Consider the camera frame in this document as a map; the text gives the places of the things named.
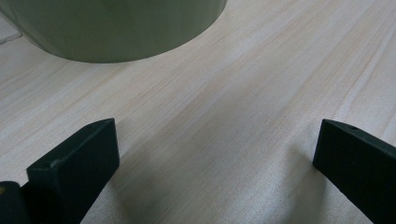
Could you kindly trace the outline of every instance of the table surface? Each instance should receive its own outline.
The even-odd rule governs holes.
[[[394,0],[229,0],[204,33],[136,62],[10,38],[1,179],[24,184],[33,161],[115,118],[121,165],[83,223],[370,223],[311,161],[322,119],[396,145],[395,31]]]

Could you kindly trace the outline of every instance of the wooden table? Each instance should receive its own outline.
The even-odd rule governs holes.
[[[394,0],[230,0],[203,34],[137,62],[10,40],[1,180],[24,184],[33,161],[115,118],[121,166],[83,223],[370,223],[311,161],[322,119],[396,145],[395,31]]]

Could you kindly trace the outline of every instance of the black plastic jaw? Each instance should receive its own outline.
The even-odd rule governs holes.
[[[29,166],[21,189],[0,182],[0,223],[79,223],[119,166],[115,120],[89,124]]]
[[[324,119],[313,164],[374,223],[396,221],[395,147]]]

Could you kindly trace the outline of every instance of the green cylindrical container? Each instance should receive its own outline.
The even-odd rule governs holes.
[[[227,0],[0,0],[41,49],[87,63],[120,63],[174,49],[208,28]]]

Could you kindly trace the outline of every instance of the wood grain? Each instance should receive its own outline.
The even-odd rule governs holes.
[[[396,145],[396,2],[229,0],[146,60],[0,46],[0,176],[115,118],[121,167],[83,223],[370,223],[313,168],[322,119]]]

